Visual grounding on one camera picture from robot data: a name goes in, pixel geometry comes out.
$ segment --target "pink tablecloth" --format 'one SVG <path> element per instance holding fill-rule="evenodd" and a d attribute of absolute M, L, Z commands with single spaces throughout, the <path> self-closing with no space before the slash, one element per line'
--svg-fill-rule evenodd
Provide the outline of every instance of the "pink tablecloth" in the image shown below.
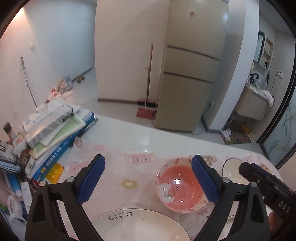
<path fill-rule="evenodd" d="M 76 142 L 76 145 L 72 148 L 59 182 L 64 181 L 68 176 L 77 175 L 80 169 L 87 166 L 97 153 L 105 157 L 106 169 L 90 200 L 83 204 L 90 221 L 110 211 L 124 208 L 142 208 L 157 211 L 173 218 L 186 229 L 192 240 L 196 237 L 211 214 L 214 204 L 208 202 L 205 207 L 196 212 L 180 214 L 167 209 L 156 193 L 155 180 L 158 170 L 168 160 L 177 158 L 176 156 L 160 156 L 156 153 L 134 150 L 117 150 L 82 140 Z M 209 166 L 219 171 L 225 160 L 230 157 L 237 157 L 249 163 L 254 162 L 280 178 L 276 168 L 259 154 L 206 156 L 204 159 Z M 69 235 L 76 238 L 64 208 L 61 205 L 60 208 Z"/>

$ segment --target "refrigerator drawer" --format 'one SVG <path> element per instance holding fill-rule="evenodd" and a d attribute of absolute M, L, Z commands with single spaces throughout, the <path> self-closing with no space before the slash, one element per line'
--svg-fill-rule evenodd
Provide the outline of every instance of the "refrigerator drawer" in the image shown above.
<path fill-rule="evenodd" d="M 155 127 L 194 131 L 212 90 L 212 83 L 164 74 Z"/>
<path fill-rule="evenodd" d="M 218 60 L 168 47 L 165 52 L 164 71 L 213 83 L 219 64 Z"/>
<path fill-rule="evenodd" d="M 227 20 L 228 4 L 222 0 L 172 0 L 168 46 L 221 59 Z"/>

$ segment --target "blue gripper pad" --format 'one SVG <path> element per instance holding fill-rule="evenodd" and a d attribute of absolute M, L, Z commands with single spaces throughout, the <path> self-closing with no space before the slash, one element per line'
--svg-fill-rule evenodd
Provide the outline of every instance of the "blue gripper pad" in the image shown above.
<path fill-rule="evenodd" d="M 206 162 L 199 155 L 194 156 L 192 158 L 191 167 L 192 167 L 192 171 L 195 174 L 198 182 L 200 183 L 202 190 L 204 191 L 207 199 L 210 202 L 213 202 L 215 205 L 217 205 L 219 202 L 218 187 L 208 172 L 208 171 L 211 171 L 210 169 L 212 169 L 212 168 L 209 168 L 208 165 L 206 164 Z"/>
<path fill-rule="evenodd" d="M 80 205 L 88 201 L 91 197 L 94 188 L 96 187 L 103 171 L 105 170 L 106 161 L 101 155 L 96 155 L 97 160 L 92 168 L 88 171 L 85 178 L 80 184 L 77 201 Z"/>

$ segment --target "blue book spine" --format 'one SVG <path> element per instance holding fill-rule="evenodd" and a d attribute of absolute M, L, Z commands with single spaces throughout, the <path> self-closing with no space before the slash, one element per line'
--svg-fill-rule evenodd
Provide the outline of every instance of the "blue book spine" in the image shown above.
<path fill-rule="evenodd" d="M 95 120 L 94 114 L 86 119 L 84 122 L 86 124 L 85 127 L 70 135 L 67 139 L 65 139 L 49 156 L 49 158 L 42 164 L 42 166 L 38 169 L 38 171 L 34 174 L 33 179 L 40 182 L 42 181 L 48 171 L 52 168 L 52 166 L 57 162 L 57 160 L 62 156 L 62 154 L 67 150 L 67 148 L 74 142 L 76 136 L 81 134 L 88 125 L 91 124 Z"/>

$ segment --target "silver screw head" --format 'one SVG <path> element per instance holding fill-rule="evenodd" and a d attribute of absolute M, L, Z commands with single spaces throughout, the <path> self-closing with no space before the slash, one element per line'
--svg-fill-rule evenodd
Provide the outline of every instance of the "silver screw head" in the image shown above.
<path fill-rule="evenodd" d="M 68 182 L 68 183 L 71 183 L 71 182 L 74 181 L 74 179 L 75 179 L 75 177 L 68 177 L 68 178 L 67 178 L 67 182 Z"/>
<path fill-rule="evenodd" d="M 224 183 L 229 183 L 229 182 L 230 182 L 230 179 L 227 178 L 227 177 L 223 177 L 223 178 L 222 178 L 222 181 L 223 181 Z"/>
<path fill-rule="evenodd" d="M 256 182 L 251 182 L 251 186 L 255 188 L 255 187 L 257 187 L 257 183 Z"/>
<path fill-rule="evenodd" d="M 40 187 L 43 187 L 43 186 L 45 186 L 45 184 L 46 184 L 46 181 L 41 181 L 41 182 L 39 183 L 39 186 L 40 186 Z"/>

